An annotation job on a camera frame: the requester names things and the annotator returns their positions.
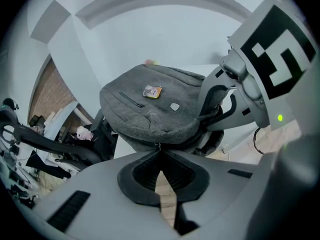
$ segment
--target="gray backpack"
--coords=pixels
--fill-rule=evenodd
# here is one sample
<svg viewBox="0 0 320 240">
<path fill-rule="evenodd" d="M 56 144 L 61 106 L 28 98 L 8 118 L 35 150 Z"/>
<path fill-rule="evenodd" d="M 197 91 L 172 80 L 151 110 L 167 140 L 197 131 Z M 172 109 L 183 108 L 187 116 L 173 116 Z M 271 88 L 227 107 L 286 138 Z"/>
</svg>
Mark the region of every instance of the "gray backpack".
<svg viewBox="0 0 320 240">
<path fill-rule="evenodd" d="M 204 133 L 197 114 L 204 79 L 203 75 L 178 68 L 141 64 L 102 88 L 102 113 L 137 152 L 159 145 L 192 151 Z M 147 85 L 162 87 L 158 98 L 143 96 Z M 217 105 L 226 94 L 216 102 L 207 102 L 206 113 L 219 110 Z M 179 108 L 173 110 L 172 104 Z"/>
</svg>

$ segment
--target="gray fabric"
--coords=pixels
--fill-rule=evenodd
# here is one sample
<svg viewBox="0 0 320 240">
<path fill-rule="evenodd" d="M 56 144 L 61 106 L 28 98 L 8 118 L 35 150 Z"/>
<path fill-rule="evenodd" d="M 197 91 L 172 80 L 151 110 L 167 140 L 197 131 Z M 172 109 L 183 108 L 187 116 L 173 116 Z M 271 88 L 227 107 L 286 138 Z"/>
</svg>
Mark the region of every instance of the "gray fabric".
<svg viewBox="0 0 320 240">
<path fill-rule="evenodd" d="M 204 76 L 177 68 L 142 64 L 108 83 L 100 91 L 102 113 L 114 131 L 136 151 L 150 149 L 134 139 L 181 144 L 200 126 L 197 100 Z M 162 86 L 159 98 L 143 97 L 147 85 Z M 144 105 L 138 107 L 120 95 Z M 179 104 L 177 111 L 170 108 Z"/>
<path fill-rule="evenodd" d="M 207 115 L 214 110 L 224 100 L 227 94 L 227 90 L 217 90 L 213 92 L 208 102 L 203 104 L 204 108 L 202 109 L 202 115 Z"/>
</svg>

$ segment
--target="black and white tag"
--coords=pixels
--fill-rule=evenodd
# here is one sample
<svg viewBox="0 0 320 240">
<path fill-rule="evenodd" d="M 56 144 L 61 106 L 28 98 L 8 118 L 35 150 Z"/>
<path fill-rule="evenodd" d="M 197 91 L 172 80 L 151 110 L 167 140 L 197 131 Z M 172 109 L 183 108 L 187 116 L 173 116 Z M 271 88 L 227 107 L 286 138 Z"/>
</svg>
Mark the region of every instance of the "black and white tag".
<svg viewBox="0 0 320 240">
<path fill-rule="evenodd" d="M 241 50 L 258 73 L 270 100 L 290 92 L 316 54 L 303 31 L 276 5 Z"/>
<path fill-rule="evenodd" d="M 285 97 L 318 52 L 302 22 L 278 1 L 265 0 L 228 41 L 256 80 L 271 127 L 293 120 Z M 279 122 L 278 115 L 285 120 Z"/>
</svg>

